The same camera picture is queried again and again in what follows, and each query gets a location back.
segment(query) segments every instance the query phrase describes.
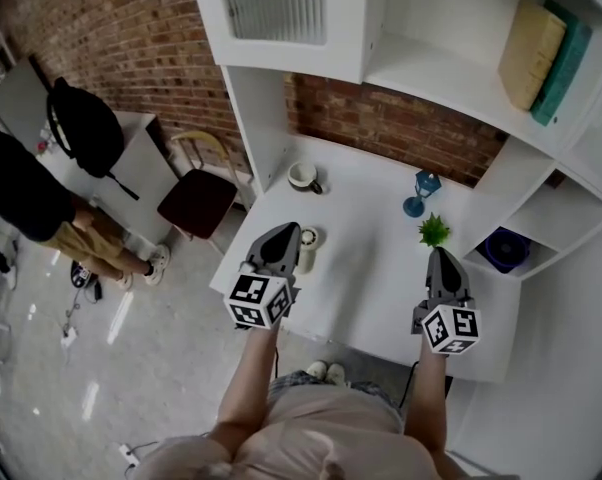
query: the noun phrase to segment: white floor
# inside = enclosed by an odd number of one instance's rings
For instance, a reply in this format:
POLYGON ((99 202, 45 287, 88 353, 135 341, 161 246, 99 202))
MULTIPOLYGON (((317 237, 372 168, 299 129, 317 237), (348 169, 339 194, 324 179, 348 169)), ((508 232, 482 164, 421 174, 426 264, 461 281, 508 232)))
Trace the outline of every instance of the white floor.
MULTIPOLYGON (((227 246, 241 218, 239 212, 226 218, 218 243, 227 246)), ((66 351, 61 325, 76 293, 70 262, 61 257, 53 264, 54 251, 20 241, 17 290, 0 302, 0 321, 12 330, 7 337, 0 333, 0 357, 6 358, 0 444, 13 478, 123 478, 120 443, 134 447, 211 428, 245 332, 233 329, 221 296, 208 288, 217 253, 203 241, 177 239, 172 246, 172 263, 158 287, 134 280, 118 333, 123 292, 106 282, 97 305, 80 293, 81 307, 72 316, 79 337, 66 351)), ((409 371, 287 333, 279 337, 279 352, 280 375, 315 359, 336 360, 351 380, 378 382, 395 400, 409 371)))

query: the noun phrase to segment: small potted plant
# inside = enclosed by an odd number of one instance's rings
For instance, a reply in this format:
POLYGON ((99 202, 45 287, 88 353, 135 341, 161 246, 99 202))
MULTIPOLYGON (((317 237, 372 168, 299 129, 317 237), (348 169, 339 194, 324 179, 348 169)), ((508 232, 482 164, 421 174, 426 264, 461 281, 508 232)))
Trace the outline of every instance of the small potted plant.
POLYGON ((437 247, 445 242, 450 236, 450 228, 447 227, 440 216, 434 216, 430 213, 430 217, 424 220, 419 226, 421 233, 421 242, 429 247, 437 247))

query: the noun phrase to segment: frosted glass cabinet door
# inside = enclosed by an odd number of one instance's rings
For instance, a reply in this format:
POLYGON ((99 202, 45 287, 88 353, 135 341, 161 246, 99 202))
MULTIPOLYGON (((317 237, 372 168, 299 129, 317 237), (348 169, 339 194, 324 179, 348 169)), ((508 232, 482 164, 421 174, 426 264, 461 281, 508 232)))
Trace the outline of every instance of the frosted glass cabinet door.
POLYGON ((360 83, 378 37, 366 0, 197 0, 214 60, 360 83))

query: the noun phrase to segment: chair seat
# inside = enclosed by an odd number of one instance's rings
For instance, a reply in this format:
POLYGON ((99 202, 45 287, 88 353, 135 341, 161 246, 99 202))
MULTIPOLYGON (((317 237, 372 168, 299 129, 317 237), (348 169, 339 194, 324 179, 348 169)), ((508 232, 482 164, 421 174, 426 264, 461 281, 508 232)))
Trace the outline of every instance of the chair seat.
POLYGON ((159 215, 198 238, 207 240, 228 212, 237 187, 206 171, 192 169, 165 197, 159 215))

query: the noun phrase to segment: white table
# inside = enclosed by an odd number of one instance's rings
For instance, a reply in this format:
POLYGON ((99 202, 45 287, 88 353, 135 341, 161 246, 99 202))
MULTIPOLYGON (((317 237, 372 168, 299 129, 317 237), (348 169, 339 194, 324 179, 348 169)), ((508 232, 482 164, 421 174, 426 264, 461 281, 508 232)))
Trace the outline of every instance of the white table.
MULTIPOLYGON (((224 293, 252 242, 290 221, 319 228, 325 242, 312 271, 297 276, 301 288, 283 326, 292 332, 353 347, 397 363, 419 357, 420 336, 410 334, 413 307, 426 295, 430 249, 419 244, 418 225, 402 210, 414 195, 417 169, 338 144, 298 138, 270 188, 261 195, 228 249, 210 286, 224 293), (325 194, 297 192, 287 168, 298 160, 317 165, 325 194)), ((453 236, 444 244, 456 254, 454 229, 464 218, 471 190, 442 180, 426 201, 453 236)), ((465 263, 472 295, 482 310, 481 342, 451 357, 448 374, 476 381, 505 377, 516 328, 520 283, 465 263)))

